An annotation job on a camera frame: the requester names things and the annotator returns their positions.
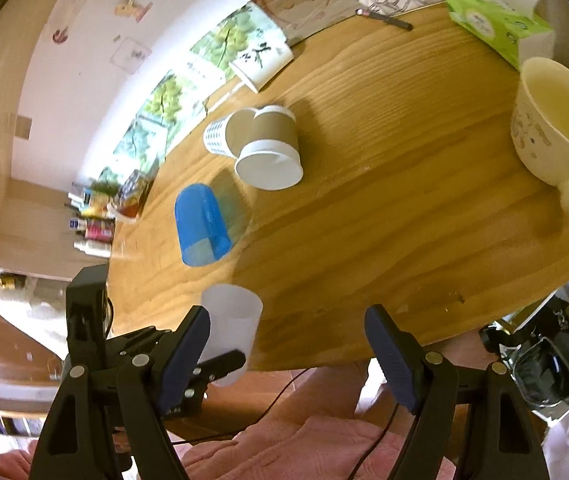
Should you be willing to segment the translucent white plastic cup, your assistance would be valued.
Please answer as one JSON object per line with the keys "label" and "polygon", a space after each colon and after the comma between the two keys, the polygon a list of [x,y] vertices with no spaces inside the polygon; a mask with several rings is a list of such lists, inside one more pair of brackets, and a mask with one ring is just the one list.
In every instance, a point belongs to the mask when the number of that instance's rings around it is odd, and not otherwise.
{"label": "translucent white plastic cup", "polygon": [[234,350],[241,351],[245,356],[245,363],[239,370],[214,382],[216,387],[231,386],[248,368],[263,302],[249,289],[216,284],[202,292],[201,306],[210,315],[211,330],[200,361],[208,361]]}

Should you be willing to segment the blue plastic cup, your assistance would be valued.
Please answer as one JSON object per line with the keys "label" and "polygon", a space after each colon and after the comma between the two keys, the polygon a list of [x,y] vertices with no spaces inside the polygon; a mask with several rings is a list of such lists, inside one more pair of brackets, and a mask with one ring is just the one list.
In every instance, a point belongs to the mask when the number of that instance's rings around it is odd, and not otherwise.
{"label": "blue plastic cup", "polygon": [[174,207],[181,260],[197,268],[225,257],[232,247],[213,190],[202,183],[184,188]]}

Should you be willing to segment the dark printed paper cup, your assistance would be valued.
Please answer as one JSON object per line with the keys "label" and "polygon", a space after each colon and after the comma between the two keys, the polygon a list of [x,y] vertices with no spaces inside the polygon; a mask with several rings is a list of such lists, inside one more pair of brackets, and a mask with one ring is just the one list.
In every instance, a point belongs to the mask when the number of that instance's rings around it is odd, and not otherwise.
{"label": "dark printed paper cup", "polygon": [[156,177],[156,172],[134,170],[108,204],[108,211],[116,220],[135,223],[142,214]]}

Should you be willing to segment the checkered paper cup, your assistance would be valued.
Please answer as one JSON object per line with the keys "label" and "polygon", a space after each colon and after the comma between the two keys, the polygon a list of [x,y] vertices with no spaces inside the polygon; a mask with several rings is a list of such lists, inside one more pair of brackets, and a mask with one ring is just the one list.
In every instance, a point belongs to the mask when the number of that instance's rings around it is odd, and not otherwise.
{"label": "checkered paper cup", "polygon": [[204,148],[214,155],[237,158],[240,153],[239,142],[249,131],[256,112],[254,107],[242,108],[210,122],[203,131]]}

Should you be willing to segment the brown sleeve paper cup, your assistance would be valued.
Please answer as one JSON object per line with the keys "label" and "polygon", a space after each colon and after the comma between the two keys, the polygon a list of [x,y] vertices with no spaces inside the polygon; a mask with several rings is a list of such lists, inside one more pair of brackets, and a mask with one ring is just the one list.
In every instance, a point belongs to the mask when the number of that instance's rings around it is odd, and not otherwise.
{"label": "brown sleeve paper cup", "polygon": [[289,108],[266,105],[251,119],[234,171],[264,191],[292,188],[303,178],[297,118]]}

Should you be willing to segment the white calligraphy paper cup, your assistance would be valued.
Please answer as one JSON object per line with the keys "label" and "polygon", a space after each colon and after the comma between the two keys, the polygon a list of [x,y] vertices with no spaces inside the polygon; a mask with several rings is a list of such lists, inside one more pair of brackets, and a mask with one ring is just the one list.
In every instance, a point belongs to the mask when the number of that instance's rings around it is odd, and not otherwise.
{"label": "white calligraphy paper cup", "polygon": [[229,66],[250,90],[258,93],[292,60],[293,52],[285,42],[262,42],[243,51]]}

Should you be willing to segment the white spray bottle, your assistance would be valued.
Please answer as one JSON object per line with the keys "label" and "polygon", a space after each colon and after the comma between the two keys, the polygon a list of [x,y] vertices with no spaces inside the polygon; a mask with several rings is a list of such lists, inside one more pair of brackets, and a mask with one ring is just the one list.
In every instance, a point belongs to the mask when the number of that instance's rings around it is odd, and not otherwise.
{"label": "white spray bottle", "polygon": [[74,248],[83,252],[85,255],[109,259],[112,254],[111,245],[98,242],[98,240],[79,240],[74,243]]}

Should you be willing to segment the pink red can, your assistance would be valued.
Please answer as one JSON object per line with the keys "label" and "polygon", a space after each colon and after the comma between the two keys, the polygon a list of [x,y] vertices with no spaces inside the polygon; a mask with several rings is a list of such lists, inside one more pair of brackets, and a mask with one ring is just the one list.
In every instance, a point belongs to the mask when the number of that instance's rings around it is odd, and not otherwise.
{"label": "pink red can", "polygon": [[108,219],[72,218],[68,226],[85,240],[106,244],[112,243],[115,232],[115,223]]}

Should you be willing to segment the grape picture panels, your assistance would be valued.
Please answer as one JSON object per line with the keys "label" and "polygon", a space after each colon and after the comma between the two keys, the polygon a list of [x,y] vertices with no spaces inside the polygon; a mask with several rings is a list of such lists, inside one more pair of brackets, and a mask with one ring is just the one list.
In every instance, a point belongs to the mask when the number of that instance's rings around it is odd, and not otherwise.
{"label": "grape picture panels", "polygon": [[236,76],[232,62],[266,62],[286,41],[285,31],[254,2],[229,14],[170,66],[90,182],[115,188],[133,171],[162,164],[206,117],[211,95]]}

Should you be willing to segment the cream ceramic mug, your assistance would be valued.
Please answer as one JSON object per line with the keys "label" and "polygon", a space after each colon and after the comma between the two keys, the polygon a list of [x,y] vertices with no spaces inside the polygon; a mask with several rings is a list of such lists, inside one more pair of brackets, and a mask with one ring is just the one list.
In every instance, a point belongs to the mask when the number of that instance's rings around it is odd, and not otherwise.
{"label": "cream ceramic mug", "polygon": [[569,68],[551,58],[522,64],[510,134],[521,162],[558,191],[569,218]]}

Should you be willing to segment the black pen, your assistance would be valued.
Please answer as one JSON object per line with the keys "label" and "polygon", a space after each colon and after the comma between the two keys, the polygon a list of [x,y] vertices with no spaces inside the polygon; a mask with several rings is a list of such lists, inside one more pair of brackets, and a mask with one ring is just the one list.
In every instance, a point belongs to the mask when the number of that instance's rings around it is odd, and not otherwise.
{"label": "black pen", "polygon": [[407,32],[411,32],[414,29],[414,25],[411,23],[400,20],[399,18],[393,18],[393,16],[383,15],[370,10],[357,9],[355,11],[355,14],[358,16],[362,16],[363,18],[370,18],[370,20],[376,20],[400,29],[407,30]]}

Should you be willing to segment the green tissue pack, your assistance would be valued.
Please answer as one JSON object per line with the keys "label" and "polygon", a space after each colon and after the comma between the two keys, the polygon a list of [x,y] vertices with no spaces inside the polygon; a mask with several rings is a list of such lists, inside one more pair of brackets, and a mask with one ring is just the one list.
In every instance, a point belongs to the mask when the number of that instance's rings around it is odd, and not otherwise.
{"label": "green tissue pack", "polygon": [[529,58],[552,58],[556,33],[536,13],[539,0],[445,0],[452,21],[519,70]]}

